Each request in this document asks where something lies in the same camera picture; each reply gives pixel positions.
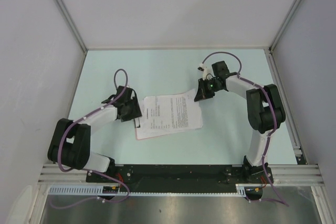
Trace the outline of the printed form sheet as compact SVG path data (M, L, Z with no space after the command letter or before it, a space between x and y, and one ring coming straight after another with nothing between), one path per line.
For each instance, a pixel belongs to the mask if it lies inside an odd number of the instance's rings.
M202 110L194 101L196 90L173 95L154 95L140 101L144 127L153 132L179 133L203 127Z

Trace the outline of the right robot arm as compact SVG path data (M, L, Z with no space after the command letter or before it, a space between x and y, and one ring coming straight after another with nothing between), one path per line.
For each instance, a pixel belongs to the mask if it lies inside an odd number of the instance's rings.
M286 120L277 86L261 86L243 78L238 72L230 72L224 61L212 64L213 71L209 71L202 62L198 70L202 72L202 77L198 80L195 102L213 98L221 90L233 92L246 100L248 122L253 133L249 150L244 156L242 176L249 183L254 183L261 176L271 182L268 149L273 134Z

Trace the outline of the metal clipboard clip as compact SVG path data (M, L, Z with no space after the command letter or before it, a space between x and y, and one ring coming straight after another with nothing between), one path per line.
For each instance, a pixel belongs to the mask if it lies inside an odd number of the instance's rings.
M134 119L134 127L135 129L139 129L141 127L140 118Z

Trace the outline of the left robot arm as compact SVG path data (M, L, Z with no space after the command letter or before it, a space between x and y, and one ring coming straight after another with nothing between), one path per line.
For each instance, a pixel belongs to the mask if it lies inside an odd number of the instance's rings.
M118 86L117 93L109 96L102 105L73 121L60 119L51 139L47 158L61 165L61 170L97 171L105 182L115 178L115 161L111 157L91 150L91 136L105 125L116 120L127 122L142 116L137 93L134 89Z

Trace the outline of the pink clipboard folder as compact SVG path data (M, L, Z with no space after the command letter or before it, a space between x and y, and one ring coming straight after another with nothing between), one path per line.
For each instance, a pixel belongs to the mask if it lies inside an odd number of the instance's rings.
M159 136L170 135L170 132L153 132L144 127L144 124L141 122L141 127L139 129L135 129L135 136L137 140L144 140Z

